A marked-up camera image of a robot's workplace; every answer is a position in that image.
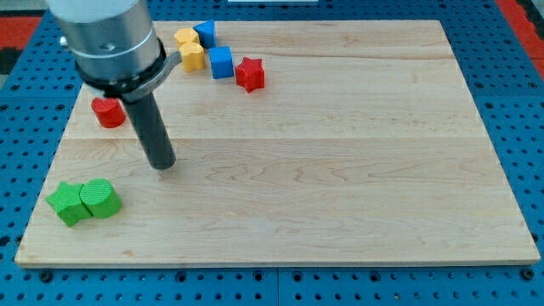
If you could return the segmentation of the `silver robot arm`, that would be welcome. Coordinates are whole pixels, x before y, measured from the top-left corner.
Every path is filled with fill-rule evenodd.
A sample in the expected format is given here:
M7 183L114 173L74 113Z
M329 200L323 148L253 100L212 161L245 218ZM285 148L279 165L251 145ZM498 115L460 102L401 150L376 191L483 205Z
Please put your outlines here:
M176 65L157 36L145 0L48 0L83 81L129 104L153 94Z

